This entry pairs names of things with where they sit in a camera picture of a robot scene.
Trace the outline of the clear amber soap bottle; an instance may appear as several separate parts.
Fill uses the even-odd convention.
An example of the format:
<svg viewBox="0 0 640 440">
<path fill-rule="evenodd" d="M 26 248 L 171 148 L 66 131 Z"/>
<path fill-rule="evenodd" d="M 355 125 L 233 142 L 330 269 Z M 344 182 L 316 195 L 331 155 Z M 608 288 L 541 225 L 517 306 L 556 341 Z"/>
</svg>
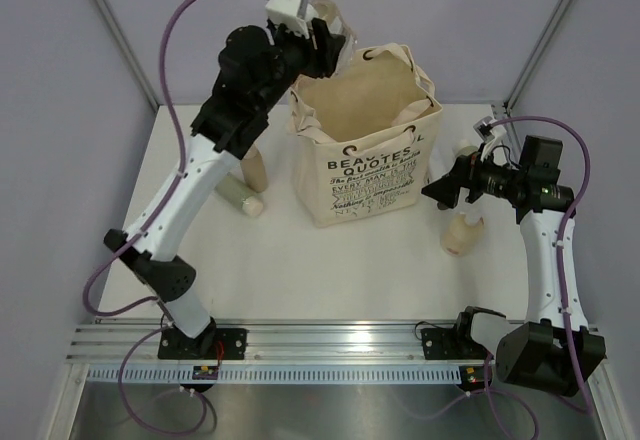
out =
<svg viewBox="0 0 640 440">
<path fill-rule="evenodd" d="M 311 6 L 315 9 L 317 17 L 324 20 L 329 32 L 345 37 L 345 44 L 338 55 L 336 69 L 333 76 L 339 76 L 349 65 L 354 52 L 357 49 L 357 36 L 347 24 L 338 6 L 331 0 L 312 0 Z"/>
</svg>

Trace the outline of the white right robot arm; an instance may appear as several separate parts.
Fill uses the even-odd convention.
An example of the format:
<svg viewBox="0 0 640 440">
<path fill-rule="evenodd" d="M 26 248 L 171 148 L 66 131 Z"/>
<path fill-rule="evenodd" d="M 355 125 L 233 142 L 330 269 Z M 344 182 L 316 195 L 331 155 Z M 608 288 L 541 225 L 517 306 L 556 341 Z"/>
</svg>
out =
<svg viewBox="0 0 640 440">
<path fill-rule="evenodd" d="M 529 136 L 516 166 L 499 165 L 484 145 L 463 143 L 451 170 L 427 184 L 423 195 L 444 209 L 482 195 L 506 200 L 515 210 L 526 252 L 528 305 L 522 325 L 502 313 L 467 307 L 450 329 L 454 348 L 474 357 L 492 354 L 498 378 L 556 396 L 572 397 L 606 356 L 603 337 L 589 331 L 580 305 L 573 261 L 574 201 L 558 183 L 563 144 Z"/>
</svg>

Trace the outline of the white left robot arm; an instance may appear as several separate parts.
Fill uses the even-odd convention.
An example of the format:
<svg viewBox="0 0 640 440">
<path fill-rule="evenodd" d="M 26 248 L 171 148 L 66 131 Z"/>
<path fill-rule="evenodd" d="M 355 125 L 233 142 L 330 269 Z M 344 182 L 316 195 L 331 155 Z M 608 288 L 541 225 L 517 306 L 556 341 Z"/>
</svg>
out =
<svg viewBox="0 0 640 440">
<path fill-rule="evenodd" d="M 198 298 L 196 271 L 178 249 L 215 187 L 240 163 L 268 126 L 268 115 L 296 79 L 328 78 L 352 45 L 336 21 L 314 18 L 308 34 L 283 26 L 234 30 L 218 56 L 211 96 L 191 124 L 176 175 L 125 230 L 105 245 L 158 298 L 172 325 L 163 335 L 178 358 L 204 358 L 215 345 L 216 322 Z"/>
</svg>

